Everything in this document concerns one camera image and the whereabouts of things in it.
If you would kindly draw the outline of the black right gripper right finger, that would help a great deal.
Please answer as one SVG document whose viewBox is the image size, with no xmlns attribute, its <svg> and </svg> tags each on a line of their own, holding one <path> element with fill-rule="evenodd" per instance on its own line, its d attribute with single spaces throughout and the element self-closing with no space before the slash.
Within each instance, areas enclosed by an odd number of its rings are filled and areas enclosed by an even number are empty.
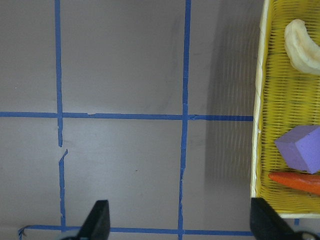
<svg viewBox="0 0 320 240">
<path fill-rule="evenodd" d="M 303 240 L 303 233 L 294 231 L 260 197 L 251 198 L 250 230 L 256 240 Z"/>
</svg>

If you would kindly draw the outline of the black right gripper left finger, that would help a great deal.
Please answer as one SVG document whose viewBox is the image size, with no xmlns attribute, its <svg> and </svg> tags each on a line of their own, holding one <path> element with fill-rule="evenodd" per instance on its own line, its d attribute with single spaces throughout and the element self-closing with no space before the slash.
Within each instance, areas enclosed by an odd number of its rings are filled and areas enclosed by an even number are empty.
<svg viewBox="0 0 320 240">
<path fill-rule="evenodd" d="M 97 200 L 76 235 L 77 240 L 107 240 L 111 230 L 108 200 Z"/>
</svg>

